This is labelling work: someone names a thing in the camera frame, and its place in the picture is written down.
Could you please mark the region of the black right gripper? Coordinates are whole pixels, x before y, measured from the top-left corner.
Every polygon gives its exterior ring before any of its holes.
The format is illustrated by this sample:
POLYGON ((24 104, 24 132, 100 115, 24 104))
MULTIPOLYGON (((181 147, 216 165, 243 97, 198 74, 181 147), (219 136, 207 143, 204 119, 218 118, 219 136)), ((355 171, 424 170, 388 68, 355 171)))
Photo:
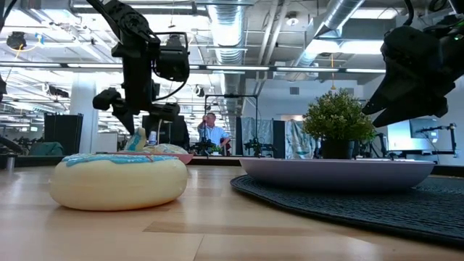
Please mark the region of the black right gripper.
POLYGON ((450 82, 444 78, 442 39, 449 31, 441 21, 422 30, 402 25, 385 34, 381 53, 386 74, 362 109, 365 115, 385 109, 373 121, 375 127, 448 113, 450 82))

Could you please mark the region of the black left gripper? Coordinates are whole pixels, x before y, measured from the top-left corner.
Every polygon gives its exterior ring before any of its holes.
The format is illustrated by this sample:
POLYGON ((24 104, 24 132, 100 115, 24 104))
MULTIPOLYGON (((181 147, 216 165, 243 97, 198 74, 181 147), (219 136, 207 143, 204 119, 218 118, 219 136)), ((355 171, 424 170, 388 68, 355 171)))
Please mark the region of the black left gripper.
POLYGON ((157 56, 124 57, 122 88, 125 95, 122 96, 115 88, 108 88, 93 99, 95 109, 101 111, 112 109, 112 115, 131 135, 135 132, 133 117, 142 111, 148 112, 149 115, 142 117, 142 127, 147 140, 151 132, 156 131, 156 120, 173 121, 180 112, 180 107, 176 103, 157 103, 160 98, 157 96, 158 91, 152 79, 152 75, 155 74, 153 65, 157 56))

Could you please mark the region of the large white donut teal drizzle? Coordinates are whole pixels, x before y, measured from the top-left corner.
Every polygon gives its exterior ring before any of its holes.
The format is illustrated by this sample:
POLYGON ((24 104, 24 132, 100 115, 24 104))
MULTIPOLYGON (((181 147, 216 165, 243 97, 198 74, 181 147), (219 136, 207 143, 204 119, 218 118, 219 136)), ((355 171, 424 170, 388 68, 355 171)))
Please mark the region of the large white donut teal drizzle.
POLYGON ((146 144, 146 131, 144 128, 137 128, 134 134, 128 139, 124 150, 127 152, 142 151, 146 144))

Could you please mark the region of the white low cabinet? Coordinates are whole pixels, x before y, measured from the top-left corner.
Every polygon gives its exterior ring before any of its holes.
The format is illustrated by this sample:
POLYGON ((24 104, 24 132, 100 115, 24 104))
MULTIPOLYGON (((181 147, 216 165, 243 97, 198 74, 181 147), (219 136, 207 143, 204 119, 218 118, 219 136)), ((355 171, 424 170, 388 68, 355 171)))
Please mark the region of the white low cabinet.
POLYGON ((97 133, 95 152, 117 152, 117 133, 97 133))

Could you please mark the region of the dark background monitor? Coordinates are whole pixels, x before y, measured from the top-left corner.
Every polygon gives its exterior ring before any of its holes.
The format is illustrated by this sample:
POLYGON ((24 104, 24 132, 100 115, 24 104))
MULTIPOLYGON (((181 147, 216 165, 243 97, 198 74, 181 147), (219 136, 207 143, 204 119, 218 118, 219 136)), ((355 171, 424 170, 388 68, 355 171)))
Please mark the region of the dark background monitor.
POLYGON ((157 143, 173 144, 184 149, 189 147, 189 132, 184 116, 178 115, 174 121, 156 121, 157 143))

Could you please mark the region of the white building pillar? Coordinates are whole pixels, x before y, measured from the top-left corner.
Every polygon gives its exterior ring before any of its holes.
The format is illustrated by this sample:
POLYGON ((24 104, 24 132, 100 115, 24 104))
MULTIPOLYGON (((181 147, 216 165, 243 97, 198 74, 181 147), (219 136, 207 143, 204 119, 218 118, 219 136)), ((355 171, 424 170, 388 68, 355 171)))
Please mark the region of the white building pillar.
POLYGON ((95 95, 97 95, 96 77, 91 73, 74 72, 70 97, 70 114, 83 116, 79 148, 81 154, 95 152, 99 116, 99 112, 93 107, 95 95))

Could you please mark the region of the pink round plate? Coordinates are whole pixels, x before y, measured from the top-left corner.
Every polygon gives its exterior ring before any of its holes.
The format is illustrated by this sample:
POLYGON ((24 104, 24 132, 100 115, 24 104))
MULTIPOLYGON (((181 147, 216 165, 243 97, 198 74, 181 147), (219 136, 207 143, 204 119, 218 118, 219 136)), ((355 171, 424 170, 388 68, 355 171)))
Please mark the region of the pink round plate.
POLYGON ((117 162, 161 162, 165 160, 178 160, 183 164, 188 164, 192 159, 192 154, 152 154, 148 152, 97 152, 97 156, 117 162))

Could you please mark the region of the black cabinet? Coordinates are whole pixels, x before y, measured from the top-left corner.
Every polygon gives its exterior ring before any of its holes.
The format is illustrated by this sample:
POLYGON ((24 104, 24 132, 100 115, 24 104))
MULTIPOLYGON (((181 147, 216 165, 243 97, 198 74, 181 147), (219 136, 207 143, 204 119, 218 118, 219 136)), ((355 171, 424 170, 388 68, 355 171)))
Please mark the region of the black cabinet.
POLYGON ((80 135, 83 126, 83 115, 44 115, 45 142, 58 142, 62 145, 63 154, 77 154, 80 149, 80 135))

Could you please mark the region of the person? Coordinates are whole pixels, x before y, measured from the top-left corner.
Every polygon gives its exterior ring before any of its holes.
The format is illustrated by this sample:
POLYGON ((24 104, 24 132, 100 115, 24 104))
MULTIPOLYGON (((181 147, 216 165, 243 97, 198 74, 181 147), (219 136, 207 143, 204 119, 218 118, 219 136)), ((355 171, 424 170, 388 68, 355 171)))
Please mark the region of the person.
POLYGON ((215 114, 208 112, 198 124, 197 130, 201 137, 211 140, 216 146, 224 147, 230 141, 230 137, 223 128, 216 126, 215 121, 215 114))

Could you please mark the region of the teal bag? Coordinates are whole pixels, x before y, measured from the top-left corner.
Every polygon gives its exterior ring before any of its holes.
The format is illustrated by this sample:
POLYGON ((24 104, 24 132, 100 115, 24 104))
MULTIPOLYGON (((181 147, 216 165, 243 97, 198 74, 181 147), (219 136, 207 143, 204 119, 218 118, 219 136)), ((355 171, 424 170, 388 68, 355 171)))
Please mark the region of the teal bag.
POLYGON ((31 156, 62 156, 64 149, 59 142, 36 142, 29 151, 31 156))

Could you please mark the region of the lavender round plate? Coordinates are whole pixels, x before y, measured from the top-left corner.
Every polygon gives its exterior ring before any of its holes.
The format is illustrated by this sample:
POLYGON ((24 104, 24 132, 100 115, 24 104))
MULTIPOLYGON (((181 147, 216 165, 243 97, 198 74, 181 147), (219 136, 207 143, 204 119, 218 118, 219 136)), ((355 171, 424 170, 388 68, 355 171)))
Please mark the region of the lavender round plate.
POLYGON ((402 191, 424 181, 434 163, 390 159, 241 158, 247 175, 274 186, 318 191, 402 191))

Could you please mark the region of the grey tarp curtain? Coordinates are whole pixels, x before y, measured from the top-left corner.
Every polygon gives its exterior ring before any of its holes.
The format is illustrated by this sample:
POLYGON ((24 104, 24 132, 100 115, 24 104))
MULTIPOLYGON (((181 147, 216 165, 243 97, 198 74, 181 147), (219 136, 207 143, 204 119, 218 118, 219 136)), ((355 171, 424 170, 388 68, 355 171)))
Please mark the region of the grey tarp curtain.
MULTIPOLYGON (((263 144, 273 144, 273 121, 258 119, 258 138, 263 144)), ((302 130, 302 121, 289 120, 285 122, 284 159, 312 159, 316 148, 315 139, 302 130)), ((254 151, 248 152, 244 144, 254 138, 255 123, 253 117, 240 117, 236 120, 236 153, 253 157, 254 151)))

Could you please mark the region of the black upright panel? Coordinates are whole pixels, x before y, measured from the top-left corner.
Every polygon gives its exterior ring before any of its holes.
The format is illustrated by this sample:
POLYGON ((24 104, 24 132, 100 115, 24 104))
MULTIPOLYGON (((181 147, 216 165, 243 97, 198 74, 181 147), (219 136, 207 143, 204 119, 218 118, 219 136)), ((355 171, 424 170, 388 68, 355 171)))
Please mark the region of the black upright panel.
POLYGON ((281 120, 273 121, 273 157, 277 159, 284 159, 286 157, 285 150, 285 122, 281 120))

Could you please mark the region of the background wall monitor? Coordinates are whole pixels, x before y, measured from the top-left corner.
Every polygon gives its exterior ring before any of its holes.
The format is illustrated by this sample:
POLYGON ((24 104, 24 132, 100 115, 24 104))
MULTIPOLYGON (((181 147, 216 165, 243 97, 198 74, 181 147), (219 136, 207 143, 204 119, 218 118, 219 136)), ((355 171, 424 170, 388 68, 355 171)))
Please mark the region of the background wall monitor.
POLYGON ((410 135, 412 138, 438 138, 437 122, 431 118, 411 119, 410 135))

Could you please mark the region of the silver slanted ventilation duct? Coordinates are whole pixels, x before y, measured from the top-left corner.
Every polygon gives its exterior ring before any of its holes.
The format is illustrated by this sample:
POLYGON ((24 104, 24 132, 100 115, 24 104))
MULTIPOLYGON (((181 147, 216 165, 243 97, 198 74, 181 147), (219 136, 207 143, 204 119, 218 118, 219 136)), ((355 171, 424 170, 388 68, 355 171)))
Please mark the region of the silver slanted ventilation duct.
POLYGON ((305 31, 306 47, 292 62, 292 67, 309 67, 322 51, 316 50, 316 38, 329 32, 341 35, 343 25, 365 0, 330 0, 326 11, 311 19, 305 31))

